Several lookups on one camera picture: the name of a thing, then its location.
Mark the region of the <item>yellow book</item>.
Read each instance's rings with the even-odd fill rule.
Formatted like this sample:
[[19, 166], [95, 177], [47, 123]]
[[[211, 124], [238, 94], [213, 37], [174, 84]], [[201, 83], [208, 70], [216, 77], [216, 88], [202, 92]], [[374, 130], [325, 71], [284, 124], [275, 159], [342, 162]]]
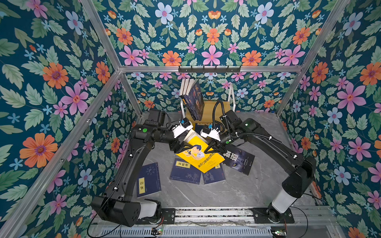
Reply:
[[205, 150], [208, 147], [206, 140], [194, 130], [188, 132], [184, 138], [184, 142], [187, 143], [190, 148], [177, 153], [177, 156], [204, 174], [225, 161], [225, 158], [219, 153], [206, 153]]

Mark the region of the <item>purple old man book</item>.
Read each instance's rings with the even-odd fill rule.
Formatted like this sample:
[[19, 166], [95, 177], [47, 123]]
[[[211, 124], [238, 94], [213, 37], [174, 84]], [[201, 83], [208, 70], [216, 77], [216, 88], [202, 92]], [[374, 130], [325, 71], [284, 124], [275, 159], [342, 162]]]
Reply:
[[201, 87], [198, 80], [195, 80], [195, 83], [193, 84], [190, 90], [190, 96], [194, 103], [195, 110], [197, 112], [196, 121], [201, 121], [202, 115], [203, 115], [204, 101], [203, 101], [202, 91], [201, 91]]
[[187, 79], [190, 79], [190, 81], [189, 81], [189, 84], [188, 84], [187, 89], [186, 89], [185, 98], [188, 102], [189, 107], [191, 108], [193, 120], [195, 121], [197, 119], [197, 112], [195, 110], [194, 103], [193, 103], [191, 96], [190, 96], [191, 88], [192, 88], [193, 84], [195, 83], [195, 80], [193, 78], [187, 78]]

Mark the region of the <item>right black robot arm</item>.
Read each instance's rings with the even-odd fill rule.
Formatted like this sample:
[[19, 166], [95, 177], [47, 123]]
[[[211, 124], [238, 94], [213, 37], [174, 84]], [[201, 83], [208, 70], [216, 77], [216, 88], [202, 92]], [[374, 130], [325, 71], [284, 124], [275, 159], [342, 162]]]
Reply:
[[266, 217], [273, 223], [283, 220], [286, 212], [302, 197], [314, 180], [316, 171], [316, 160], [314, 157], [304, 157], [295, 152], [281, 141], [272, 137], [254, 119], [242, 121], [232, 110], [223, 113], [220, 117], [226, 128], [224, 133], [218, 133], [208, 144], [205, 153], [228, 152], [233, 142], [241, 139], [248, 142], [277, 162], [288, 177], [282, 183], [282, 189], [267, 208]]

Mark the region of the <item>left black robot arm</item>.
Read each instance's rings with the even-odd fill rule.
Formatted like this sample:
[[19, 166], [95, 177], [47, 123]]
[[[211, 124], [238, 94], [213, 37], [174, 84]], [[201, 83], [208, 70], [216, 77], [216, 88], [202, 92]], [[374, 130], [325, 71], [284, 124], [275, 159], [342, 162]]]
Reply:
[[168, 118], [165, 111], [152, 109], [144, 123], [133, 127], [115, 178], [106, 191], [91, 202], [92, 209], [102, 220], [127, 227], [134, 226], [140, 219], [152, 222], [161, 220], [162, 207], [159, 201], [135, 202], [132, 199], [143, 163], [157, 142], [168, 144], [174, 153], [185, 150], [186, 145], [179, 141], [179, 136], [190, 131], [192, 123], [184, 118], [176, 125], [169, 122], [169, 126], [165, 127], [164, 121]]

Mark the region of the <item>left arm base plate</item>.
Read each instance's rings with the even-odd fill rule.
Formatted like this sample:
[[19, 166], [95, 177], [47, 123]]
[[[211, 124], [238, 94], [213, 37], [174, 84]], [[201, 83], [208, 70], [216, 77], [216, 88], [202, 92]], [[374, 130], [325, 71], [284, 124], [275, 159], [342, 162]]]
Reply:
[[137, 221], [137, 225], [173, 225], [175, 224], [176, 209], [175, 208], [162, 208], [160, 215], [155, 215], [151, 218], [142, 218]]

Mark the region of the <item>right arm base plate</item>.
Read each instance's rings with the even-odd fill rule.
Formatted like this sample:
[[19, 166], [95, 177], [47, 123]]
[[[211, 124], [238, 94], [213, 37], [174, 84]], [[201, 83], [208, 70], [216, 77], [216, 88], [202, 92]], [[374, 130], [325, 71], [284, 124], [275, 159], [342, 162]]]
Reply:
[[251, 208], [254, 221], [256, 224], [294, 224], [295, 220], [291, 210], [288, 209], [285, 213], [279, 213], [275, 209], [265, 207]]

